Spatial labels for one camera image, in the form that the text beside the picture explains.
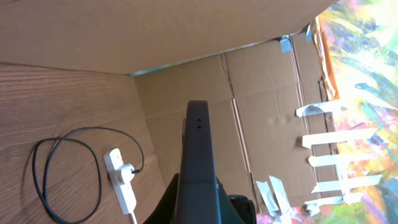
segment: wood grain surface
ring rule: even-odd
[[[132,186],[138,222],[149,216],[165,187],[134,79],[0,63],[0,223],[53,223],[34,188],[32,148],[40,139],[82,126],[120,129],[141,143],[145,168]],[[85,131],[73,138],[93,148],[103,177],[101,205],[85,223],[131,223],[121,213],[102,156],[118,147],[125,162],[139,167],[138,147],[127,137],[108,131]],[[39,149],[40,183],[51,147],[48,142]],[[48,192],[50,206],[70,222],[92,211],[98,199],[98,176],[89,150],[70,142],[60,147],[51,162]]]

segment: colorful painting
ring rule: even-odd
[[[335,129],[378,129],[371,139],[338,144],[340,154],[377,155],[351,162],[348,176],[383,178],[378,185],[351,190],[362,193],[358,203],[324,205],[312,217],[292,208],[292,223],[398,223],[397,12],[397,0],[340,0],[318,17],[337,88],[328,96],[351,102],[347,110],[333,113]],[[280,223],[265,213],[257,220]]]

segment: white power strip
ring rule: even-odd
[[[122,213],[125,215],[131,214],[132,220],[136,224],[134,209],[137,200],[130,183],[134,177],[134,174],[132,174],[134,167],[131,164],[124,165],[119,149],[107,152],[104,155],[104,161]]]

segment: black cable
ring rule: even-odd
[[[117,132],[117,133],[120,133],[120,134],[124,134],[124,135],[128,136],[129,138],[131,138],[138,145],[138,148],[139,148],[139,150],[141,152],[141,157],[142,157],[141,168],[132,171],[132,173],[133,174],[139,173],[144,168],[144,152],[142,151],[141,145],[138,143],[138,141],[134,137],[132,137],[128,133],[125,133],[124,131],[120,131],[120,130],[117,130],[117,129],[103,128],[103,127],[83,127],[83,128],[77,128],[77,129],[71,130],[68,134],[64,135],[62,138],[47,138],[47,139],[40,140],[35,145],[34,151],[33,151],[33,159],[32,159],[33,181],[34,181],[34,184],[35,184],[35,188],[36,188],[37,194],[39,195],[39,198],[42,201],[45,210],[47,211],[48,215],[52,218],[52,220],[54,220],[57,223],[61,223],[61,224],[77,224],[77,223],[84,222],[87,219],[89,219],[89,217],[91,217],[95,213],[95,211],[97,211],[97,209],[98,209],[98,207],[99,207],[99,205],[101,203],[102,178],[101,178],[100,165],[98,163],[98,159],[97,159],[97,156],[96,156],[95,152],[92,150],[91,147],[89,147],[89,145],[87,145],[83,141],[79,141],[79,140],[76,140],[76,139],[68,138],[68,136],[70,136],[71,134],[73,134],[76,131],[82,131],[82,130],[87,130],[87,129],[102,129],[102,130],[114,131],[114,132]],[[46,141],[58,141],[58,143],[51,150],[51,152],[50,152],[50,154],[49,154],[49,156],[47,158],[47,162],[45,163],[45,171],[44,171],[44,178],[43,178],[43,192],[41,192],[40,191],[40,187],[39,187],[39,182],[37,181],[37,174],[36,174],[36,156],[37,156],[37,150],[39,149],[40,145],[43,144],[43,142],[46,142]],[[64,219],[59,217],[57,214],[55,214],[55,212],[50,208],[50,205],[48,203],[48,198],[47,198],[47,177],[48,177],[48,174],[49,174],[50,161],[51,161],[52,157],[54,156],[55,152],[57,151],[57,149],[59,148],[59,146],[61,145],[61,142],[63,142],[63,141],[75,142],[75,143],[81,144],[82,146],[85,146],[88,150],[90,150],[90,152],[92,153],[92,155],[95,158],[97,171],[98,171],[98,181],[99,181],[98,202],[97,202],[95,208],[93,209],[93,211],[89,215],[87,215],[85,218],[83,218],[83,219],[81,219],[81,220],[79,220],[77,222],[72,222],[72,223],[65,221]]]

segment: masking tape strip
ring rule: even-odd
[[[350,200],[354,202],[360,202],[362,198],[362,193],[353,193],[349,195]],[[320,198],[317,200],[311,200],[308,202],[304,202],[304,204],[307,206],[307,210],[310,212],[311,216],[314,216],[320,212],[319,207],[322,205],[337,205],[341,204],[345,201],[344,197],[342,196],[336,196],[336,197],[328,197],[328,198]]]
[[[279,42],[282,53],[290,52],[293,50],[293,45],[290,41],[289,35],[283,35]]]
[[[292,214],[290,214],[290,212],[282,214],[280,216],[280,223],[281,224],[292,224]]]
[[[264,183],[260,182],[260,181],[256,181],[256,184],[259,187],[261,197],[262,197],[264,203],[266,204],[268,212],[272,216],[275,216],[275,212],[279,211],[279,207],[278,207],[278,204],[276,204],[276,202],[274,200],[274,196],[271,192],[271,189],[269,188],[268,183],[266,181]]]
[[[312,40],[311,23],[309,23],[307,32],[305,33],[305,40],[306,41]]]
[[[373,154],[337,154],[327,156],[310,156],[308,162],[313,167],[331,166],[341,162],[364,161],[377,157]]]
[[[346,110],[345,107],[342,107],[342,101],[332,100],[323,103],[312,103],[309,105],[305,105],[299,109],[296,109],[296,116],[301,118],[302,116],[310,116],[341,110]]]
[[[345,186],[349,189],[376,185],[380,182],[382,175],[370,175],[366,177],[355,177],[346,179]],[[318,192],[328,192],[333,190],[341,190],[340,181],[326,181],[326,182],[318,182],[316,186],[313,188],[311,193]]]
[[[345,198],[349,197],[350,194],[350,188],[348,187],[347,180],[348,180],[348,173],[347,173],[347,166],[348,162],[341,161],[336,163],[336,172],[337,172],[337,177],[340,181],[340,189],[341,189],[341,194]]]
[[[309,134],[302,138],[302,146],[311,149],[315,144],[328,144],[333,142],[345,142],[354,139],[369,139],[377,131],[377,128],[356,129],[349,131],[335,131],[322,134]]]
[[[274,188],[275,196],[276,199],[278,200],[278,204],[280,207],[280,212],[282,214],[285,214],[290,209],[290,203],[289,200],[287,199],[284,185],[282,181],[276,177],[269,176],[269,179],[271,180],[272,188]]]

